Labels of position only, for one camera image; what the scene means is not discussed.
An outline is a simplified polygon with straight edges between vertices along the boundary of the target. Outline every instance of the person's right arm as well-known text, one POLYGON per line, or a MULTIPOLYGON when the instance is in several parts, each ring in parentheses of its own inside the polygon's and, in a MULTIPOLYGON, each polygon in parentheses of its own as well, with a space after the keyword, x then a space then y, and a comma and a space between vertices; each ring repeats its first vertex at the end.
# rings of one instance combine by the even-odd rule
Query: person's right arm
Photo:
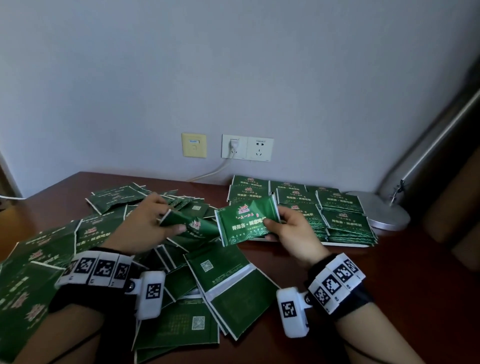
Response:
MULTIPOLYGON (((279 206, 278 211, 286 224, 278 224, 269 219, 265 219, 264 224, 278 236, 278 240, 301 267, 309 269, 331 254, 320 243, 300 212, 283 206, 279 206)), ((272 234, 266 238, 277 240, 272 234)), ((395 364, 424 363, 374 303, 368 303, 342 317, 335 322, 335 326, 342 338, 374 358, 395 364)), ((352 364, 375 363, 349 346, 345 347, 352 364)))

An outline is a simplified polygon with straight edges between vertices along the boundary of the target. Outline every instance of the yellow wall plate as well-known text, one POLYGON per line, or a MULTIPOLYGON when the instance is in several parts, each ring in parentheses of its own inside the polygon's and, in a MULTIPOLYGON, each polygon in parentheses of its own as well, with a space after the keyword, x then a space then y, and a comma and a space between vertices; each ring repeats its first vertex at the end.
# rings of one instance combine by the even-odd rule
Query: yellow wall plate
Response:
POLYGON ((205 134, 181 134, 184 157, 207 158, 207 136, 205 134))

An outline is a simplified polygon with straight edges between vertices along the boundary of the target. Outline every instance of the hand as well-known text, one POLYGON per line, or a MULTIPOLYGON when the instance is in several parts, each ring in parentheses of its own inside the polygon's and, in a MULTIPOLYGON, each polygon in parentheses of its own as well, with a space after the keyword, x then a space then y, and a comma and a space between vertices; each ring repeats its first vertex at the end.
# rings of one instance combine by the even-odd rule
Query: hand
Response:
POLYGON ((131 212, 125 221, 102 244, 125 254, 138 254, 155 248, 166 238, 186 231, 185 225, 160 227, 157 218, 170 209, 167 202, 153 192, 131 212))
MULTIPOLYGON (((279 224, 265 218, 264 225, 269 231, 278 235, 283 247, 299 261, 301 267, 309 269, 331 254, 318 240, 301 212, 284 206, 278 206, 278 212, 287 222, 286 224, 279 224)), ((265 238, 277 241, 277 237, 272 234, 268 234, 265 238)))

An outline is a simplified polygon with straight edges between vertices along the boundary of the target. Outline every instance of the round silver lamp base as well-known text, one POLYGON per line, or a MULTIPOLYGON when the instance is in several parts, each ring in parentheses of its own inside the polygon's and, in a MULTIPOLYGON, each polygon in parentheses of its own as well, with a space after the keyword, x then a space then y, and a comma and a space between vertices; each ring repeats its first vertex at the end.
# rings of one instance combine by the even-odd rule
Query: round silver lamp base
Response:
POLYGON ((391 231, 404 230, 410 223, 410 215, 402 206, 391 205, 371 192, 352 191, 357 196, 370 226, 377 235, 388 235, 391 231))

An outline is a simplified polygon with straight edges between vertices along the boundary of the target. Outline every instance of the forearm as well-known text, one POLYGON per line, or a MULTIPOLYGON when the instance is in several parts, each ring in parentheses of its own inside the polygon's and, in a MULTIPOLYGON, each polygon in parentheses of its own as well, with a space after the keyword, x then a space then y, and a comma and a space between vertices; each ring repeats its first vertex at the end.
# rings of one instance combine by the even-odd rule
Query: forearm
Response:
MULTIPOLYGON (((70 304, 49 314, 30 338, 14 364, 45 364, 99 330, 104 322, 100 312, 70 304)), ((95 360, 100 335, 57 363, 88 364, 95 360)))
MULTIPOLYGON (((341 337, 350 344, 392 364, 420 364, 423 360, 395 329, 374 303, 368 303, 336 322, 341 337)), ((372 364, 374 361, 346 346, 352 364, 372 364)))

